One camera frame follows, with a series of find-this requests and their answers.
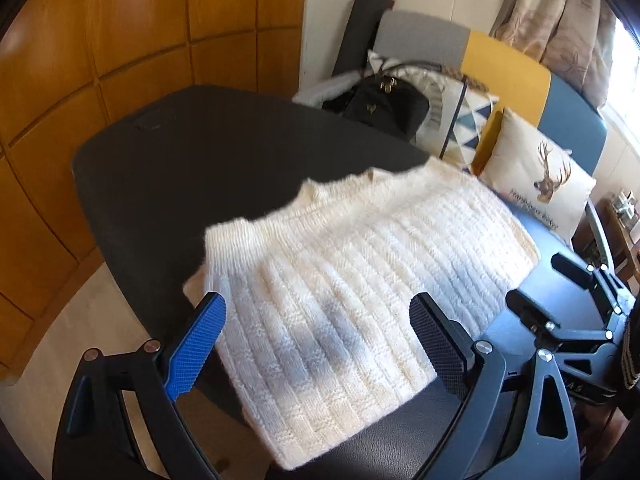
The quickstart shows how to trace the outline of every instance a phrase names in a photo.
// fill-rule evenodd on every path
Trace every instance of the silver bolt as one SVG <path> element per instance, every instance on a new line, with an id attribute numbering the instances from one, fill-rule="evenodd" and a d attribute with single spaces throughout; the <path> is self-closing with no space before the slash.
<path id="1" fill-rule="evenodd" d="M 551 359 L 554 358 L 554 355 L 546 348 L 541 348 L 540 350 L 538 350 L 538 357 L 545 363 L 548 363 L 549 361 L 551 361 Z"/>
<path id="2" fill-rule="evenodd" d="M 150 339 L 145 343 L 145 352 L 153 354 L 160 349 L 160 342 L 157 339 Z"/>
<path id="3" fill-rule="evenodd" d="M 98 351 L 95 348 L 89 348 L 84 353 L 84 360 L 85 361 L 95 361 L 97 358 L 98 358 Z"/>
<path id="4" fill-rule="evenodd" d="M 494 347 L 488 341 L 478 341 L 476 343 L 476 350 L 481 354 L 490 354 L 494 351 Z"/>

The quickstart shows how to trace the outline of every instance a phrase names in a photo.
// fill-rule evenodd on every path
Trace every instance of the beige floor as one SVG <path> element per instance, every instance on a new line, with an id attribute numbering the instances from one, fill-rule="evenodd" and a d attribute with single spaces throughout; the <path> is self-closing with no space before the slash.
<path id="1" fill-rule="evenodd" d="M 104 354 L 137 349 L 148 335 L 131 311 L 109 269 L 102 265 L 50 327 L 14 386 L 0 387 L 0 418 L 28 460 L 51 478 L 53 448 L 66 392 L 87 348 Z M 162 466 L 131 396 L 127 408 L 149 469 Z M 180 396 L 178 409 L 225 480 L 257 480 L 271 461 L 255 435 L 221 412 L 199 391 Z"/>

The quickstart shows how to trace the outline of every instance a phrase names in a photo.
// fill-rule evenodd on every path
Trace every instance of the window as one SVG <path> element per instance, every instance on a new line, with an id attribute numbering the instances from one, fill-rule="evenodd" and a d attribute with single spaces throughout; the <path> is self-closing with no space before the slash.
<path id="1" fill-rule="evenodd" d="M 640 140 L 640 49 L 620 20 L 616 23 L 607 102 Z"/>

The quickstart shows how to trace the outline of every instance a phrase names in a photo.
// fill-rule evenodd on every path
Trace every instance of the pillow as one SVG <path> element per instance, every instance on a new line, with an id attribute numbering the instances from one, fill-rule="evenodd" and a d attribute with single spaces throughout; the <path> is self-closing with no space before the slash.
<path id="1" fill-rule="evenodd" d="M 463 84 L 459 77 L 453 76 L 455 71 L 443 68 L 441 73 L 411 64 L 398 67 L 395 71 L 389 70 L 400 63 L 397 59 L 383 58 L 369 51 L 369 64 L 374 73 L 385 70 L 390 75 L 413 84 L 429 100 L 430 110 L 416 131 L 413 142 L 415 146 L 431 155 L 440 156 L 453 122 L 453 135 L 443 158 L 461 170 L 466 170 L 476 156 L 482 128 L 498 98 L 478 91 L 477 89 L 486 87 L 470 80 L 460 111 L 456 114 Z"/>
<path id="2" fill-rule="evenodd" d="M 555 142 L 505 108 L 480 180 L 532 213 L 567 243 L 596 184 Z"/>

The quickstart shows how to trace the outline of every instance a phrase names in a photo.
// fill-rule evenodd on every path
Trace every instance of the folded sweater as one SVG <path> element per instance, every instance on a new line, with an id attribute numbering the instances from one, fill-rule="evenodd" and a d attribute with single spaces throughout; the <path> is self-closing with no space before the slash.
<path id="1" fill-rule="evenodd" d="M 539 259 L 509 209 L 435 158 L 369 170 L 256 220 L 214 225 L 185 285 L 226 299 L 216 349 L 244 416 L 292 469 L 410 400 L 436 373 L 408 316 L 427 291 L 478 336 Z"/>

